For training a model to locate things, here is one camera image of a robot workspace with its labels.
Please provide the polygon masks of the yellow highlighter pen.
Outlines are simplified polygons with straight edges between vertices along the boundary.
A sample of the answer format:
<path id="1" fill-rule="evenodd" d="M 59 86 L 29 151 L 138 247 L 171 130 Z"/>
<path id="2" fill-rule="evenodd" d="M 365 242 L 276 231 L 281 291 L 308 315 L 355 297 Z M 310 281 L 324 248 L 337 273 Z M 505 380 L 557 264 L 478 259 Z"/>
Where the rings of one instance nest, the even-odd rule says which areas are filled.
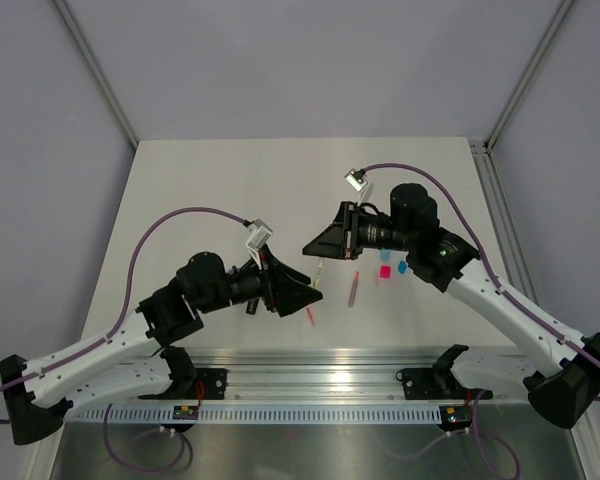
<path id="1" fill-rule="evenodd" d="M 317 268 L 316 268 L 316 274 L 315 274 L 315 278 L 314 278 L 314 282 L 313 282 L 313 287 L 316 289 L 319 288 L 323 265 L 324 265 L 324 258 L 319 258 Z"/>

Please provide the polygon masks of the thin red pen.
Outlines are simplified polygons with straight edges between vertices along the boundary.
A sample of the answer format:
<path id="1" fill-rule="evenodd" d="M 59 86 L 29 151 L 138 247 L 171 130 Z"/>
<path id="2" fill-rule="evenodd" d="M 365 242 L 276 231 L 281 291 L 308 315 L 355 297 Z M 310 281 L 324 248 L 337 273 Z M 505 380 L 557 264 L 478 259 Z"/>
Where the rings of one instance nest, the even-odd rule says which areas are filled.
<path id="1" fill-rule="evenodd" d="M 315 316 L 313 314 L 313 311 L 312 311 L 311 307 L 307 307 L 306 308 L 306 313 L 307 313 L 310 325 L 312 326 L 312 328 L 315 328 L 316 321 L 315 321 Z"/>

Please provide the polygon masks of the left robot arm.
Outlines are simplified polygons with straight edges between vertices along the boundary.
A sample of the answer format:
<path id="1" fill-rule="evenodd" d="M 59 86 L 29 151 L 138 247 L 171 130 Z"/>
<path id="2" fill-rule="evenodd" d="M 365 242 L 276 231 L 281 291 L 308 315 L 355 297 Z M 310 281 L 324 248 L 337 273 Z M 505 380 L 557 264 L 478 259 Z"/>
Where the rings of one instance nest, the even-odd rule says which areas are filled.
<path id="1" fill-rule="evenodd" d="M 227 269 L 219 255 L 198 253 L 112 331 L 36 359 L 3 359 L 0 376 L 14 444 L 38 442 L 99 404 L 188 396 L 197 371 L 176 343 L 201 330 L 205 314 L 263 302 L 286 317 L 322 300 L 308 276 L 269 248 L 259 256 Z"/>

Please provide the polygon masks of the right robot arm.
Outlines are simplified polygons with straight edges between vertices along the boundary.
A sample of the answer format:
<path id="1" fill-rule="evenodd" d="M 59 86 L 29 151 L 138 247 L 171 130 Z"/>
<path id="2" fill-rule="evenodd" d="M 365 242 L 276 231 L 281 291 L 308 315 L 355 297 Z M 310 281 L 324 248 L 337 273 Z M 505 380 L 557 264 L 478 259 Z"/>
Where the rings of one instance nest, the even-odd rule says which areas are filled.
<path id="1" fill-rule="evenodd" d="M 600 333 L 569 327 L 501 280 L 476 245 L 441 227 L 437 203 L 422 185 L 394 187 L 389 213 L 341 202 L 333 222 L 302 252 L 355 260 L 366 249 L 405 253 L 417 278 L 477 312 L 530 362 L 529 372 L 491 374 L 462 352 L 434 371 L 443 395 L 466 388 L 525 398 L 549 423 L 570 429 L 600 394 Z"/>

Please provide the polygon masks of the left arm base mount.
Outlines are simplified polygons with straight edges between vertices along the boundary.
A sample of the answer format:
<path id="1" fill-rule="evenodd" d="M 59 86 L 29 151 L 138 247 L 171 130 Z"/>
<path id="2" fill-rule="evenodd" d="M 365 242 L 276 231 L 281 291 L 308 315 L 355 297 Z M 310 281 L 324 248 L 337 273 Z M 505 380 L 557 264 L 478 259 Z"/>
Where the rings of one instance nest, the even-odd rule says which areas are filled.
<path id="1" fill-rule="evenodd" d="M 176 405 L 172 408 L 172 422 L 167 428 L 184 433 L 199 423 L 206 403 L 225 398 L 227 378 L 227 369 L 198 368 L 193 385 L 176 400 Z"/>

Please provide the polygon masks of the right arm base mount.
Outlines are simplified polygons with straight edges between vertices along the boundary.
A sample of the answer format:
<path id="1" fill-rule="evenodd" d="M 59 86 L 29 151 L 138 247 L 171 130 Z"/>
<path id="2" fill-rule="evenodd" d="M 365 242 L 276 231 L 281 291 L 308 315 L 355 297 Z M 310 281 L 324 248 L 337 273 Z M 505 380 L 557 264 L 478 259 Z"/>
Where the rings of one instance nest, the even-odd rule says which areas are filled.
<path id="1" fill-rule="evenodd" d="M 467 389 L 451 375 L 436 377 L 433 367 L 404 368 L 395 374 L 406 400 L 426 400 L 440 403 L 439 428 L 452 432 L 470 428 L 473 423 L 473 402 L 481 389 Z"/>

